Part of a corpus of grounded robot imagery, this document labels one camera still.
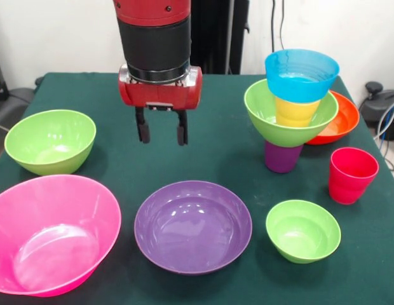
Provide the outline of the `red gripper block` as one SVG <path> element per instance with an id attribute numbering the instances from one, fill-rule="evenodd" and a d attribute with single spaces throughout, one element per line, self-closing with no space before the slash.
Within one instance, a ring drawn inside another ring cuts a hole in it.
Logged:
<path id="1" fill-rule="evenodd" d="M 126 105 L 135 108 L 135 118 L 139 140 L 150 142 L 149 125 L 144 118 L 144 108 L 176 110 L 179 124 L 177 142 L 180 146 L 188 144 L 187 112 L 197 108 L 200 103 L 203 74 L 200 67 L 191 66 L 184 77 L 167 84 L 145 83 L 135 79 L 123 64 L 118 72 L 118 89 Z"/>

